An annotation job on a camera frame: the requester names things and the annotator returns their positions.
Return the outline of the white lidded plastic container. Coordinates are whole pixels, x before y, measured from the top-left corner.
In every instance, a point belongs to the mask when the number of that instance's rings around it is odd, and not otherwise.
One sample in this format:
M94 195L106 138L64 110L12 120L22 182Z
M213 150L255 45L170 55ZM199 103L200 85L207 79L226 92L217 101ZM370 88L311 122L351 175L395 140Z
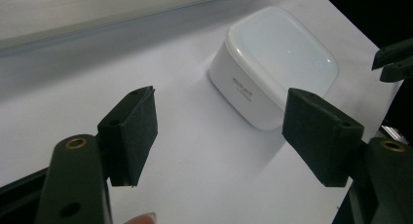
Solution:
M208 74L251 125L271 131L282 124L290 88L325 95L338 71L331 52L293 14L268 7L228 28Z

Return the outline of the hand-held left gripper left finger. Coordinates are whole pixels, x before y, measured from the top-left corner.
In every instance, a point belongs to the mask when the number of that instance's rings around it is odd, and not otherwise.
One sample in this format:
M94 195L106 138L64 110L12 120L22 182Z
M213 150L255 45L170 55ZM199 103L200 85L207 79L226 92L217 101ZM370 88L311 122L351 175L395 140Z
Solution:
M98 124L113 186L136 186L158 134L152 86L128 93Z

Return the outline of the metal floor rail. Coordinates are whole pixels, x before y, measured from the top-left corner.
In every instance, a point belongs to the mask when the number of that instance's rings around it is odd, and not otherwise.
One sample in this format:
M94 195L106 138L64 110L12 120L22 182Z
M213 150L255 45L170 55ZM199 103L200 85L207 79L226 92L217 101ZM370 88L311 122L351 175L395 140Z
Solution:
M396 128L382 125L380 127L380 132L395 141L401 142L406 145L409 144L408 140Z

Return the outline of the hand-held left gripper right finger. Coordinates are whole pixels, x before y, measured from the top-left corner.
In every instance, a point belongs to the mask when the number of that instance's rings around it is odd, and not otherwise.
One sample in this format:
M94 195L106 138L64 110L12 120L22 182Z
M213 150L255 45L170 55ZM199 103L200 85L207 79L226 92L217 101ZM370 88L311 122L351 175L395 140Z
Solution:
M346 185L346 163L363 131L362 124L317 94L288 90L282 135L325 187Z

